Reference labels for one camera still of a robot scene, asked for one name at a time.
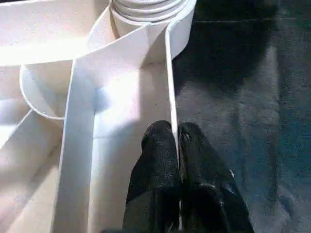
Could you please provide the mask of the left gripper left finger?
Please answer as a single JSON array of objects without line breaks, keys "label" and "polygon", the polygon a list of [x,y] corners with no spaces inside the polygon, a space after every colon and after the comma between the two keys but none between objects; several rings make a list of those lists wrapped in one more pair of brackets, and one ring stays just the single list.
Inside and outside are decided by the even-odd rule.
[{"label": "left gripper left finger", "polygon": [[180,177],[171,124],[156,121],[141,140],[123,216],[128,233],[172,233],[179,228]]}]

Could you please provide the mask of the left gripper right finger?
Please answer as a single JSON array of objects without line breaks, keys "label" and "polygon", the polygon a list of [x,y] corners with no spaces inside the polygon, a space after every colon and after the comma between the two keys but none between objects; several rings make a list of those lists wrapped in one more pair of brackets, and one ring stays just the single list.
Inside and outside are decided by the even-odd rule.
[{"label": "left gripper right finger", "polygon": [[182,123],[178,138],[183,229],[189,233],[252,233],[234,176],[200,127]]}]

